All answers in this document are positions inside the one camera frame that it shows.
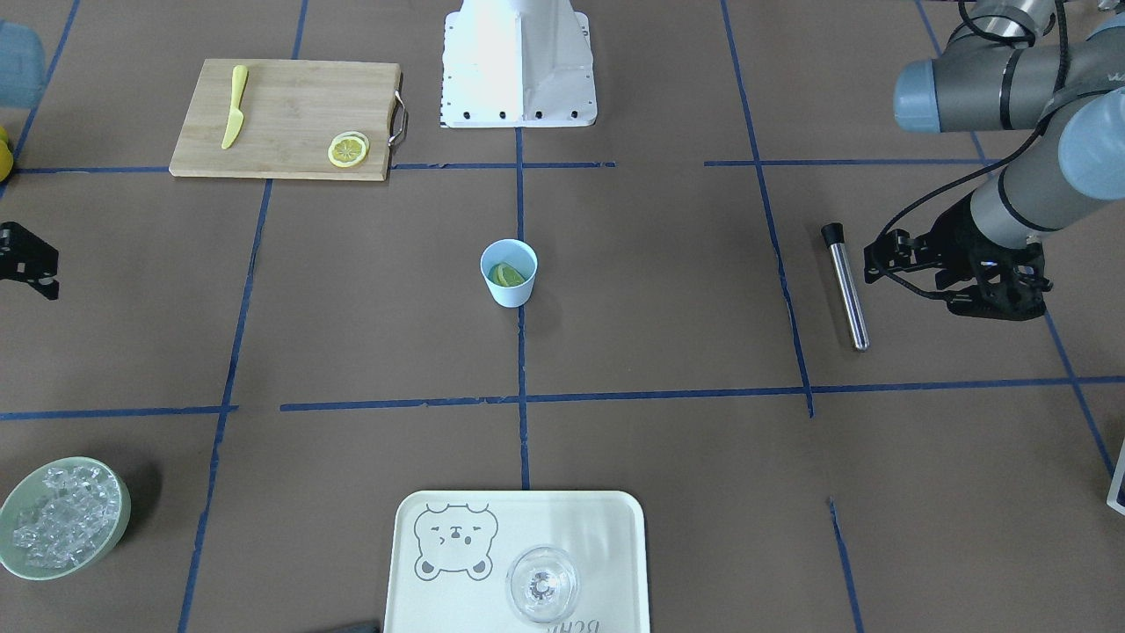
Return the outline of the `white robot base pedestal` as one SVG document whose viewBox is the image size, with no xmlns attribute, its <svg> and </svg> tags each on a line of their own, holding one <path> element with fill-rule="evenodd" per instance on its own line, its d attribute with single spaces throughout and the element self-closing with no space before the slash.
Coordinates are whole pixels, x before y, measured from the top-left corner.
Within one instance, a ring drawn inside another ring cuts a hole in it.
<svg viewBox="0 0 1125 633">
<path fill-rule="evenodd" d="M 590 20 L 570 1 L 464 1 L 446 15 L 443 36 L 442 127 L 598 120 Z"/>
</svg>

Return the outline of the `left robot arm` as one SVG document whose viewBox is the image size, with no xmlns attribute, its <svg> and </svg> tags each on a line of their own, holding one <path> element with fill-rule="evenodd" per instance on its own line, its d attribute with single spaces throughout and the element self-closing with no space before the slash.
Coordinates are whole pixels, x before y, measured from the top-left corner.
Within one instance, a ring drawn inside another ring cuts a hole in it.
<svg viewBox="0 0 1125 633">
<path fill-rule="evenodd" d="M 1043 316 L 1053 284 L 1043 239 L 1122 200 L 1122 3 L 1069 40 L 1061 1 L 960 4 L 940 55 L 896 80 L 904 132 L 1027 132 L 969 175 L 976 189 L 911 236 L 889 220 L 864 250 L 864 280 L 892 280 L 964 317 Z"/>
</svg>

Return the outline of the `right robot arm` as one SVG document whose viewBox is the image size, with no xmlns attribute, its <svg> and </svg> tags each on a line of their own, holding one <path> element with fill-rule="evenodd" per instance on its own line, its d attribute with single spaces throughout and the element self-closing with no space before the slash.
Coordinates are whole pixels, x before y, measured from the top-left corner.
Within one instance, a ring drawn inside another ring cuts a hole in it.
<svg viewBox="0 0 1125 633">
<path fill-rule="evenodd" d="M 1 105 L 32 111 L 46 89 L 40 36 L 28 25 L 1 20 Z M 44 299 L 58 299 L 58 250 L 18 221 L 1 224 L 1 280 L 26 284 Z"/>
</svg>

